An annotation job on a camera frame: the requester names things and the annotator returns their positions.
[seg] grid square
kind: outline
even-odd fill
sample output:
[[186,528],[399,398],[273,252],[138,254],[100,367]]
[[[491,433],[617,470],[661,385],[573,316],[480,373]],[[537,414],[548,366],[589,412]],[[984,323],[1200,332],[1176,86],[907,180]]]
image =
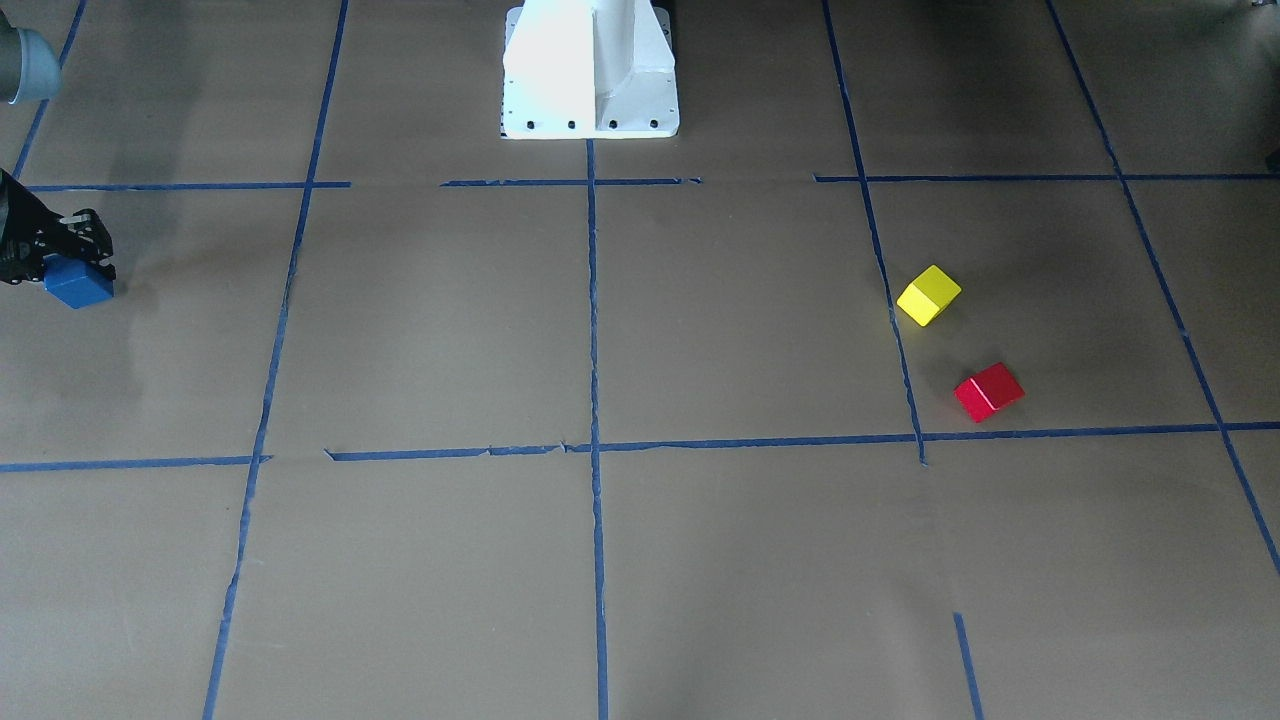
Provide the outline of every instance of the grid square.
[[681,3],[672,18],[680,132],[596,143],[600,177],[804,179],[852,174],[822,5]]
[[[67,32],[76,18],[76,0],[49,0],[47,3],[9,3],[4,8],[5,17],[13,27],[29,27],[49,41],[54,53],[63,49]],[[29,101],[19,105],[6,105],[0,101],[0,167],[13,172],[27,141],[27,132],[40,110],[40,102]]]
[[1276,575],[1216,433],[931,445],[992,717],[1275,717]]
[[977,429],[952,391],[997,361],[1027,397],[984,430],[1212,421],[1119,183],[872,192],[892,287],[931,264],[964,287],[899,323],[925,432]]
[[244,468],[0,475],[6,717],[198,717]]
[[868,173],[1111,172],[1043,3],[833,5]]
[[219,717],[594,717],[590,477],[563,454],[273,460]]
[[607,454],[611,717],[964,717],[914,455]]
[[307,176],[335,3],[91,3],[24,181]]
[[96,208],[116,297],[24,283],[0,324],[0,461],[246,455],[262,411],[297,191],[46,193]]
[[599,191],[605,441],[911,432],[850,186]]
[[1280,17],[1234,0],[1059,0],[1126,173],[1261,173],[1280,146]]
[[311,204],[269,452],[586,442],[586,192]]
[[1280,420],[1276,184],[1134,183],[1133,192],[1224,418]]
[[581,178],[581,141],[499,137],[507,10],[518,0],[356,3],[319,177],[361,184]]

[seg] blue cube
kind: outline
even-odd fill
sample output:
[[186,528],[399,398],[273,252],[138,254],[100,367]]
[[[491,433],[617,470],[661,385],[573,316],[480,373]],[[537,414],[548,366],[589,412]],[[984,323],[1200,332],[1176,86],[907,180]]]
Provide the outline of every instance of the blue cube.
[[45,290],[74,310],[115,297],[111,281],[83,260],[50,255],[45,266]]

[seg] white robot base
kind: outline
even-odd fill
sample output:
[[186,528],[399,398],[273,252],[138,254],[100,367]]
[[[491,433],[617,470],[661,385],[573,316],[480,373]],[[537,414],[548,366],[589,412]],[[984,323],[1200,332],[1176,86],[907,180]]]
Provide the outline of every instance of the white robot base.
[[671,15],[649,0],[525,0],[507,13],[503,137],[671,137]]

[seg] red cube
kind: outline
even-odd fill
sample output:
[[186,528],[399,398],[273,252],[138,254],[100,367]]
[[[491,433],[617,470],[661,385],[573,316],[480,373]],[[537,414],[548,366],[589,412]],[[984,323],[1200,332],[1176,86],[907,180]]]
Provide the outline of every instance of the red cube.
[[1024,395],[1023,386],[1004,363],[996,363],[956,388],[956,398],[974,423],[991,418]]

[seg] blue tape line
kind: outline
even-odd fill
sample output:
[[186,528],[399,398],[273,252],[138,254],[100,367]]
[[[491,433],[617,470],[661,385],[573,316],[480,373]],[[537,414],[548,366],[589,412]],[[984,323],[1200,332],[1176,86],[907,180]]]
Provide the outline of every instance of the blue tape line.
[[[1228,429],[1235,432],[1280,430],[1280,421],[1228,423]],[[927,442],[964,442],[987,439],[1039,439],[1066,437],[1117,437],[1117,436],[1158,436],[1179,433],[1216,433],[1212,423],[1192,423],[1172,425],[1120,425],[1097,428],[1041,428],[1012,430],[973,430],[959,433],[923,433]],[[915,442],[914,433],[887,433],[865,436],[801,436],[801,437],[758,437],[721,439],[659,439],[635,442],[600,442],[595,447],[600,452],[640,452],[645,450],[728,450],[736,447],[817,447],[842,445],[887,445]],[[580,445],[515,445],[507,447],[449,447],[425,450],[384,450],[371,452],[332,452],[325,450],[337,462],[385,461],[385,460],[428,460],[436,457],[480,457],[500,455],[545,455],[549,452],[586,454],[593,451],[591,443]]]
[[1251,432],[1251,430],[1280,430],[1280,421],[1263,421],[1263,423],[1226,423],[1226,429],[1230,432]]
[[685,184],[686,182],[701,184],[703,178],[564,178],[564,179],[539,179],[539,178],[513,178],[513,179],[457,179],[440,183],[440,187],[557,187],[576,186],[586,187],[591,183],[599,186],[650,186],[650,184]]
[[1143,173],[1143,174],[1125,174],[1126,181],[1276,181],[1280,179],[1280,173]]
[[1174,293],[1169,288],[1169,281],[1165,278],[1164,269],[1161,269],[1160,258],[1156,256],[1156,247],[1151,243],[1151,236],[1147,233],[1147,224],[1142,219],[1142,213],[1138,210],[1138,202],[1134,200],[1129,182],[1125,179],[1124,170],[1120,168],[1120,159],[1116,155],[1115,146],[1111,143],[1111,136],[1107,133],[1107,128],[1102,123],[1102,114],[1098,111],[1098,106],[1093,101],[1093,94],[1089,92],[1088,83],[1084,82],[1084,73],[1080,70],[1080,64],[1075,59],[1075,51],[1071,50],[1071,42],[1066,37],[1066,28],[1062,27],[1062,19],[1057,14],[1057,8],[1053,6],[1053,0],[1044,0],[1044,4],[1053,19],[1053,27],[1057,29],[1057,36],[1062,41],[1062,49],[1066,51],[1066,58],[1071,63],[1071,70],[1075,73],[1075,79],[1080,86],[1080,94],[1084,95],[1084,101],[1089,106],[1093,122],[1098,127],[1098,135],[1102,137],[1102,145],[1106,147],[1107,155],[1111,158],[1111,165],[1115,169],[1115,176],[1120,181],[1120,187],[1124,190],[1125,201],[1129,204],[1129,211],[1133,214],[1133,222],[1138,227],[1138,236],[1142,238],[1143,249],[1147,251],[1147,259],[1151,261],[1151,269],[1156,274],[1156,281],[1160,283],[1160,291],[1165,295],[1165,304],[1169,305],[1169,311],[1174,318],[1174,323],[1178,325],[1178,332],[1183,337],[1183,346],[1187,348],[1187,356],[1192,361],[1192,369],[1196,370],[1196,379],[1199,382],[1201,392],[1204,393],[1204,401],[1208,404],[1210,413],[1213,415],[1213,421],[1222,436],[1222,445],[1226,448],[1228,457],[1231,459],[1231,466],[1235,469],[1235,477],[1240,483],[1240,489],[1244,492],[1244,498],[1249,503],[1249,510],[1253,512],[1253,521],[1258,527],[1258,533],[1262,536],[1262,542],[1267,548],[1267,553],[1271,556],[1272,566],[1276,573],[1280,574],[1280,551],[1277,551],[1275,539],[1271,537],[1271,529],[1267,527],[1266,518],[1262,515],[1262,507],[1258,505],[1257,497],[1253,493],[1253,486],[1249,483],[1249,478],[1244,473],[1244,466],[1240,464],[1240,459],[1235,452],[1235,445],[1231,442],[1231,434],[1228,430],[1226,423],[1222,420],[1222,413],[1217,406],[1217,401],[1213,398],[1213,391],[1210,389],[1208,378],[1204,375],[1204,368],[1201,366],[1199,356],[1196,354],[1196,346],[1192,343],[1190,333],[1187,332],[1187,324],[1183,322],[1183,314],[1178,310],[1178,302],[1174,300]]
[[964,629],[964,615],[954,612],[956,641],[960,643],[960,659],[964,661],[964,675],[969,682],[969,703],[973,705],[974,720],[986,720],[982,712],[982,694],[978,692],[978,675],[973,671],[973,655],[969,652],[969,633]]
[[897,360],[902,368],[902,386],[906,388],[906,405],[911,411],[911,428],[915,430],[915,445],[920,455],[920,465],[928,465],[924,456],[924,434],[920,432],[920,414],[915,407],[915,392],[911,389],[911,372],[906,366],[906,348],[902,346],[902,332],[897,327],[897,313],[893,310],[893,291],[888,284],[888,269],[884,266],[884,251],[881,247],[879,228],[876,225],[876,209],[872,206],[872,188],[867,182],[867,168],[863,164],[863,149],[858,142],[858,126],[854,123],[854,106],[849,97],[849,82],[845,79],[845,65],[840,59],[840,46],[836,42],[836,26],[831,20],[831,3],[822,0],[822,14],[827,20],[827,40],[831,42],[831,60],[836,67],[836,79],[840,82],[840,97],[845,105],[845,123],[849,126],[849,142],[854,149],[854,164],[858,167],[859,184],[863,191],[863,205],[867,210],[867,224],[872,232],[872,247],[876,250],[876,264],[879,266],[881,282],[884,284],[884,302],[888,305],[888,323],[893,328],[893,341],[897,343]]
[[554,187],[554,186],[585,186],[588,181],[580,178],[567,179],[463,179],[442,182],[440,187]]
[[284,297],[280,300],[280,314],[275,325],[275,343],[271,347],[271,364],[266,375],[266,388],[262,392],[262,416],[259,421],[257,434],[253,438],[253,457],[248,466],[248,478],[244,483],[244,505],[241,509],[239,537],[236,543],[236,569],[232,580],[227,585],[227,597],[223,601],[223,618],[218,625],[218,644],[214,648],[214,662],[209,673],[209,689],[205,694],[204,720],[212,720],[218,705],[218,689],[223,676],[223,664],[227,660],[227,641],[230,637],[232,618],[236,612],[236,596],[239,591],[241,569],[244,565],[244,546],[248,541],[250,506],[253,495],[257,492],[259,469],[261,468],[262,451],[266,445],[266,429],[271,420],[271,401],[275,397],[275,379],[280,370],[280,355],[284,350],[284,332],[289,322],[289,295],[293,290],[293,278],[298,270],[298,254],[302,250],[302,237],[307,227],[307,214],[311,210],[311,191],[316,179],[316,168],[320,164],[320,146],[324,142],[325,120],[329,115],[329,101],[333,97],[333,82],[338,72],[338,55],[342,50],[342,36],[347,26],[347,3],[342,0],[338,10],[338,29],[334,32],[333,51],[329,55],[329,74],[325,79],[324,97],[320,101],[320,115],[316,119],[315,138],[311,142],[311,164],[307,168],[307,182],[302,190],[302,206],[298,210],[298,225],[293,233],[293,250],[289,255],[289,270],[284,279]]
[[666,439],[640,442],[607,442],[600,445],[602,452],[637,452],[657,448],[682,450],[726,450],[735,447],[814,447],[824,445],[882,445],[915,442],[911,433],[881,436],[829,436],[829,437],[773,437],[741,439]]
[[351,181],[302,182],[179,182],[179,183],[124,183],[124,184],[32,184],[32,192],[183,192],[195,190],[317,190],[349,188]]
[[[58,55],[58,67],[67,67],[67,58],[72,54],[72,44],[76,42],[76,36],[79,33],[79,22],[84,17],[84,8],[88,5],[88,0],[81,0],[79,5],[76,6],[76,17],[72,18],[72,27],[67,31],[67,41],[63,42],[63,51]],[[41,123],[45,122],[45,111],[49,110],[49,100],[41,100],[40,108],[36,109],[36,117],[31,120],[31,129],[27,131],[27,140],[22,143],[22,152],[18,154],[18,161],[13,165],[14,179],[22,178],[22,170],[27,167],[27,158],[31,155],[31,147],[36,143],[36,133],[40,132]]]
[[1115,436],[1158,436],[1175,433],[1213,433],[1217,425],[1194,423],[1188,425],[1128,425],[1117,428],[1044,428],[1034,430],[988,430],[968,433],[924,433],[933,441],[972,441],[972,439],[1036,439],[1051,437],[1115,437]]
[[605,179],[596,179],[595,184],[596,187],[604,184],[650,186],[650,184],[685,184],[685,182],[686,181],[684,178],[605,178]]
[[[1280,173],[1164,173],[1123,176],[1126,181],[1140,182],[1185,182],[1185,181],[1275,181]],[[861,182],[858,176],[813,176],[814,182],[841,183]],[[1115,182],[1115,174],[1009,174],[1009,176],[870,176],[869,183],[902,182]]]
[[219,457],[143,457],[138,460],[68,460],[60,462],[5,462],[0,464],[0,473],[56,473],[65,470],[142,470],[148,468],[248,465],[251,460],[252,457],[248,455],[228,455]]
[[586,141],[588,297],[591,306],[591,515],[595,518],[595,692],[599,720],[609,720],[609,650],[604,624],[604,507],[600,502],[600,352],[596,292],[595,141]]
[[1115,182],[1115,176],[1101,174],[1007,174],[1007,176],[870,176],[870,183],[902,182]]
[[369,462],[380,460],[433,460],[439,457],[481,457],[503,455],[548,455],[570,452],[566,445],[515,445],[508,447],[449,447],[442,450],[383,450],[374,452],[332,452],[325,455],[334,462]]

